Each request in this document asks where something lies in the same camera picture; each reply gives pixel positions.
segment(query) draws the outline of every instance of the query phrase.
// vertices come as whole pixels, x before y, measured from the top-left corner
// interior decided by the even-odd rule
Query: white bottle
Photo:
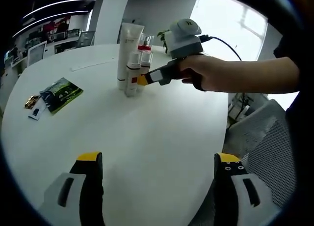
[[[151,63],[153,59],[153,53],[152,52],[143,52],[142,53],[142,59],[141,59],[141,69],[139,71],[140,75],[144,75],[149,72],[151,68]],[[142,93],[145,86],[138,85],[137,86],[137,92]]]
[[[140,75],[140,56],[141,52],[131,52],[127,64],[128,79],[125,94],[127,97],[136,95],[137,77]]]

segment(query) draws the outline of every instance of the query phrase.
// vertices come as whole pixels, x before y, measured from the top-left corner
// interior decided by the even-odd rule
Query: window
[[[236,0],[198,0],[191,14],[202,34],[224,40],[242,60],[257,60],[266,35],[267,19]],[[203,43],[204,52],[223,60],[238,60],[223,43]]]

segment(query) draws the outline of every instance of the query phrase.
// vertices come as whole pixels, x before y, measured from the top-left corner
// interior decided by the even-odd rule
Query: hand
[[[180,62],[179,68],[184,74],[182,82],[184,84],[192,84],[193,81],[189,77],[188,73],[184,71],[191,68],[196,73],[202,75],[202,88],[206,91],[220,91],[222,83],[222,70],[225,61],[209,57],[209,56],[188,56],[186,59]]]

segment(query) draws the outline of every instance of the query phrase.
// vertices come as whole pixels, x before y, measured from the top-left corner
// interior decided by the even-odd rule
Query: white table
[[[2,144],[16,180],[38,208],[77,156],[101,151],[108,226],[184,226],[199,209],[222,150],[228,95],[172,81],[140,97],[117,89],[118,45],[56,54],[25,69],[6,106]],[[154,48],[152,69],[170,57]],[[80,65],[99,64],[76,71]],[[27,98],[61,77],[84,92],[57,114],[27,117]]]

